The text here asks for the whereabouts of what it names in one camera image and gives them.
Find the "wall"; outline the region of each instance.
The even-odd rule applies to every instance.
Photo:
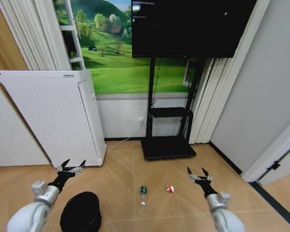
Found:
[[[272,0],[211,141],[246,171],[290,123],[290,0]]]
[[[0,69],[27,69],[1,11]],[[29,164],[48,161],[0,88],[0,166]]]
[[[158,99],[155,107],[180,107],[186,105],[187,99]],[[134,135],[144,137],[146,133],[147,100],[107,100],[98,101],[98,108],[105,138],[132,136],[138,129],[138,117],[145,122]],[[180,118],[154,118],[153,136],[176,135]]]

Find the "wall outlet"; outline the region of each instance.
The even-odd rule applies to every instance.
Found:
[[[144,117],[138,117],[137,122],[139,123],[140,127],[144,124]]]

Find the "door frame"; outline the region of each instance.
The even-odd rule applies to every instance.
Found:
[[[253,165],[242,174],[247,182],[256,181],[274,161],[278,160],[290,149],[290,124],[262,153]]]

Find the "blue sky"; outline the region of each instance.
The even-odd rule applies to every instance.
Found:
[[[107,0],[107,1],[115,5],[121,11],[126,11],[128,9],[128,5],[131,4],[131,0]]]

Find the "white cable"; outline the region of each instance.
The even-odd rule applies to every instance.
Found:
[[[142,124],[142,125],[140,126],[140,128],[136,131],[136,133],[140,131],[140,129],[142,128],[143,124]],[[118,144],[120,144],[120,143],[123,142],[123,141],[126,141],[126,140],[130,139],[130,138],[133,137],[136,133],[134,133],[133,135],[131,135],[129,138],[120,141]],[[113,147],[117,146],[118,144],[115,144],[114,146],[107,146],[107,147],[113,148]]]

